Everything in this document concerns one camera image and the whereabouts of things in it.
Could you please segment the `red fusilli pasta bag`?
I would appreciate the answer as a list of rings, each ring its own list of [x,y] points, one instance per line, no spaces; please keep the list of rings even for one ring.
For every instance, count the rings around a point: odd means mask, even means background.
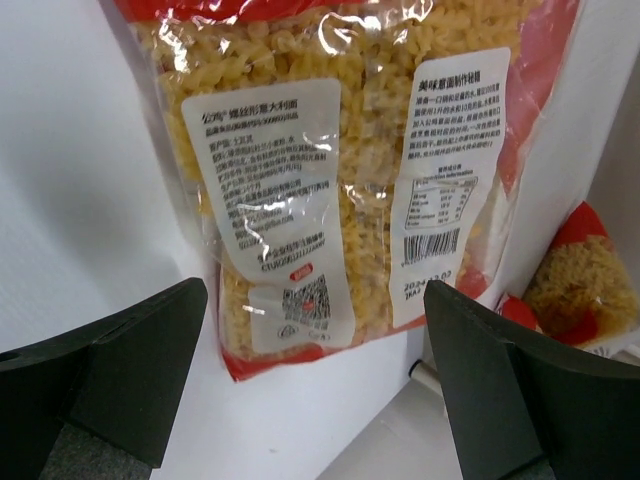
[[[494,280],[576,1],[121,1],[219,273],[231,377]]]

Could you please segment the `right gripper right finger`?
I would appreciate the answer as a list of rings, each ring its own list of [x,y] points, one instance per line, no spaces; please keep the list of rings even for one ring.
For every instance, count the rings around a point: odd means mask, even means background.
[[[639,476],[639,369],[563,345],[441,281],[424,308],[461,473]]]

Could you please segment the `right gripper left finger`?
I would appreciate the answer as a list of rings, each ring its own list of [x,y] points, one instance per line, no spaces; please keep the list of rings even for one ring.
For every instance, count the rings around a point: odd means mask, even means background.
[[[208,293],[186,279],[1,355],[4,479],[147,479],[161,467]]]

